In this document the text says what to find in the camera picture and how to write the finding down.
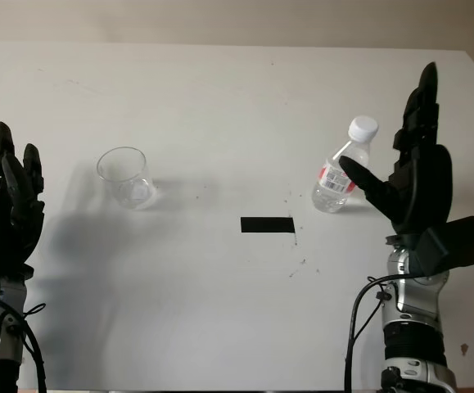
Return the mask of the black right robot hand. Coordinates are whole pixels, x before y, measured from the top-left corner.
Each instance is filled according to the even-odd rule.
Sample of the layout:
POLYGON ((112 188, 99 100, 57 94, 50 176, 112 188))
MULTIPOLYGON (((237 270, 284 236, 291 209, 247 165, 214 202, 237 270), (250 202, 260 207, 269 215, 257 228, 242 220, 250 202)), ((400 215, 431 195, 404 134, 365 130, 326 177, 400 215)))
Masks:
POLYGON ((438 70, 431 62, 407 100, 402 127, 393 141, 399 159, 386 181, 356 160, 346 156, 339 159, 348 177, 364 192, 367 201, 391 221, 398 234, 422 233, 444 223, 449 215, 452 160, 447 148, 437 142, 437 89, 438 70))

